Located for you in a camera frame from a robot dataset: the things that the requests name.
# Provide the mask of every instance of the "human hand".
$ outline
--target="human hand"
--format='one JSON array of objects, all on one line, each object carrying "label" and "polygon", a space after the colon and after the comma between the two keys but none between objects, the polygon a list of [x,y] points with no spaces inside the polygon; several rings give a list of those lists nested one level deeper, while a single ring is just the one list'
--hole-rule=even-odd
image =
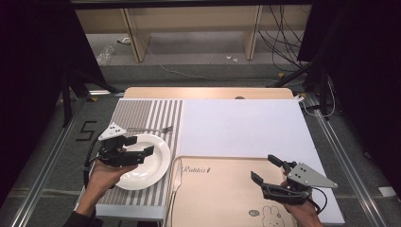
[{"label": "human hand", "polygon": [[95,206],[108,189],[120,181],[120,177],[127,172],[136,169],[136,166],[112,167],[96,161],[88,185],[85,189],[77,213],[90,217]]},{"label": "human hand", "polygon": [[[287,185],[287,181],[281,183],[281,186],[283,187],[286,187]],[[286,208],[286,210],[297,220],[299,227],[323,226],[319,220],[318,214],[316,213],[315,206],[309,201],[306,201],[302,205],[282,204],[284,208]]]}]

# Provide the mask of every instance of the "wooden cutting board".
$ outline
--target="wooden cutting board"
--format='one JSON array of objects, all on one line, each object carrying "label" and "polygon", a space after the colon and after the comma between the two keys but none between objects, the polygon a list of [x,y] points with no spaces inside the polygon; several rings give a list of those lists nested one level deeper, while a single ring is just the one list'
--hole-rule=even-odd
[{"label": "wooden cutting board", "polygon": [[[283,205],[265,200],[260,186],[251,179],[251,171],[265,183],[280,184],[285,179],[282,168],[267,159],[179,158],[183,164],[183,177],[174,201],[172,226],[296,226]],[[173,162],[170,189],[176,170],[177,159]]]}]

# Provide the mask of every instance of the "robotic hand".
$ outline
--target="robotic hand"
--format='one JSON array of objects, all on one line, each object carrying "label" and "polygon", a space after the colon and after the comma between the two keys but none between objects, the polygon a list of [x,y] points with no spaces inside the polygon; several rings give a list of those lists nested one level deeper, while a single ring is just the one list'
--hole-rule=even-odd
[{"label": "robotic hand", "polygon": [[306,164],[283,162],[273,155],[269,155],[268,160],[278,167],[283,167],[287,173],[288,185],[287,187],[283,187],[264,183],[261,177],[251,171],[251,179],[261,187],[263,198],[266,200],[278,201],[289,205],[302,205],[306,201],[310,201],[318,208],[317,212],[319,214],[322,210],[309,198],[312,194],[312,188],[314,186],[328,188],[338,187],[336,183],[330,181]]},{"label": "robotic hand", "polygon": [[95,159],[98,159],[108,166],[134,166],[137,164],[143,164],[145,158],[153,154],[154,146],[145,148],[142,151],[127,152],[127,150],[123,148],[123,146],[136,144],[137,137],[132,136],[127,138],[125,137],[126,133],[126,130],[123,130],[121,127],[112,123],[100,136],[98,136],[98,140],[101,142],[101,146],[98,151],[97,157],[90,160],[92,150],[97,140],[93,141],[86,157],[83,169],[83,181],[85,183],[85,187],[89,182],[89,171],[91,169],[91,163]]}]

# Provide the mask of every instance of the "sleeve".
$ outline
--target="sleeve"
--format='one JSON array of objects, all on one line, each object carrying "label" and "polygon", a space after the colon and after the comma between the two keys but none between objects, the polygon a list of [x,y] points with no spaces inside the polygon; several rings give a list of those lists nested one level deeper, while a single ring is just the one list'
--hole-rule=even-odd
[{"label": "sleeve", "polygon": [[103,220],[96,218],[96,212],[91,217],[86,217],[77,212],[71,213],[68,220],[64,223],[63,227],[101,227]]}]

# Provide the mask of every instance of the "striped placemat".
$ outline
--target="striped placemat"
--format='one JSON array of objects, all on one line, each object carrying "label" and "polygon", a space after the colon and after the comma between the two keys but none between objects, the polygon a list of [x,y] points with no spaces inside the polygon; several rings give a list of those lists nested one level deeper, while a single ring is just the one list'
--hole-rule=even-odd
[{"label": "striped placemat", "polygon": [[[117,103],[111,123],[114,122],[123,129],[131,127],[160,129],[174,126],[172,132],[165,134],[157,131],[130,131],[126,135],[152,133],[161,137],[171,150],[172,162],[176,157],[180,143],[182,109],[182,100],[122,98]],[[170,168],[158,183],[142,190],[131,191],[116,186],[109,190],[97,204],[164,206],[166,204],[169,171]]]}]

